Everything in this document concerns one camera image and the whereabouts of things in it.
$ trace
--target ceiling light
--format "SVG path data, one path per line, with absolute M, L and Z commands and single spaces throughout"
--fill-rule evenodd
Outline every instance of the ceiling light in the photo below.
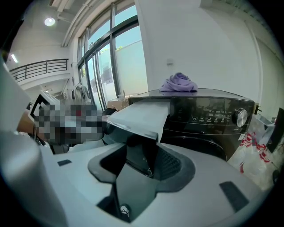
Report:
M 52 17 L 46 18 L 45 21 L 44 21 L 44 24 L 46 26 L 52 26 L 52 25 L 55 24 L 55 19 L 52 18 Z
M 14 60 L 16 63 L 18 63 L 18 60 L 16 59 L 16 57 L 15 57 L 14 54 L 12 54 L 11 57 L 13 58 L 13 60 Z

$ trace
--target control knob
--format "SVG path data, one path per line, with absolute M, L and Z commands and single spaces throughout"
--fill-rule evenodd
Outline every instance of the control knob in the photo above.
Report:
M 233 115 L 233 122 L 238 126 L 242 127 L 248 119 L 248 112 L 244 108 L 239 108 Z

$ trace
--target railing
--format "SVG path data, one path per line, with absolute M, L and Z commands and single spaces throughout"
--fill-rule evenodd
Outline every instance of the railing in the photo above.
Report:
M 67 70 L 68 59 L 53 59 L 35 62 L 10 70 L 17 82 L 46 73 Z

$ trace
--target purple cloth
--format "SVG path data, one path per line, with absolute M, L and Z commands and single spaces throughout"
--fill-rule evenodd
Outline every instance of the purple cloth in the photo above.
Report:
M 197 84 L 182 73 L 176 73 L 166 79 L 160 91 L 197 91 Z

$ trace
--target pixelated area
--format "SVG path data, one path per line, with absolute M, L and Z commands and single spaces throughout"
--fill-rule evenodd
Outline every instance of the pixelated area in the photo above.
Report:
M 50 144 L 79 144 L 103 137 L 102 112 L 92 104 L 41 104 L 35 124 Z

